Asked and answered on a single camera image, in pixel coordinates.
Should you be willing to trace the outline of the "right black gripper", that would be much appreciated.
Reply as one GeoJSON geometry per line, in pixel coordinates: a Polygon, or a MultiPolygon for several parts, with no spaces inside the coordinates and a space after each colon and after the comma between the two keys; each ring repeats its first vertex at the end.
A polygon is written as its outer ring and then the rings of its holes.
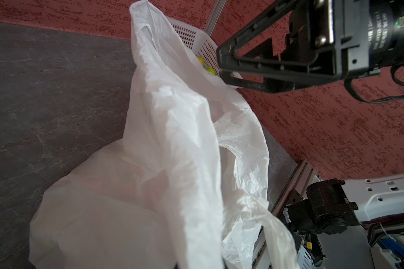
{"type": "Polygon", "coordinates": [[[221,79],[277,94],[404,67],[404,1],[275,1],[217,49],[221,79]],[[285,49],[261,36],[289,17],[285,49]]]}

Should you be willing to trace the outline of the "green custard apple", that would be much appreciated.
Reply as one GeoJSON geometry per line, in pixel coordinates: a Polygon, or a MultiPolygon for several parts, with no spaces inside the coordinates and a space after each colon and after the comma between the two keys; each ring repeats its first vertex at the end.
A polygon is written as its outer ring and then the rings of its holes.
{"type": "Polygon", "coordinates": [[[205,67],[205,70],[208,71],[210,74],[212,74],[214,76],[217,75],[215,69],[213,69],[212,67],[205,67]]]}

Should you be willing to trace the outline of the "white plastic bag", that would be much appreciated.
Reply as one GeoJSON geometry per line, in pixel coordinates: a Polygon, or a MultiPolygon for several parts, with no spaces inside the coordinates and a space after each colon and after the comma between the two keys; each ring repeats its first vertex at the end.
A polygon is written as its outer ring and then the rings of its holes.
{"type": "Polygon", "coordinates": [[[136,70],[123,138],[49,187],[30,223],[39,269],[249,269],[264,230],[275,269],[296,269],[268,210],[269,152],[246,100],[207,72],[165,15],[130,6],[136,70]]]}

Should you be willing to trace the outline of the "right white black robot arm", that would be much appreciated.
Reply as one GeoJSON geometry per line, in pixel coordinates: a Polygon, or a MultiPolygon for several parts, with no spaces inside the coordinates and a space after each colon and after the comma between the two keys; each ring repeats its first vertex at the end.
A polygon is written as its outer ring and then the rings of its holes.
{"type": "MultiPolygon", "coordinates": [[[[269,94],[343,81],[357,101],[358,78],[404,68],[404,1],[276,1],[217,48],[228,85],[269,94]]],[[[338,234],[349,226],[404,214],[399,189],[331,179],[282,211],[296,235],[338,234]]]]}

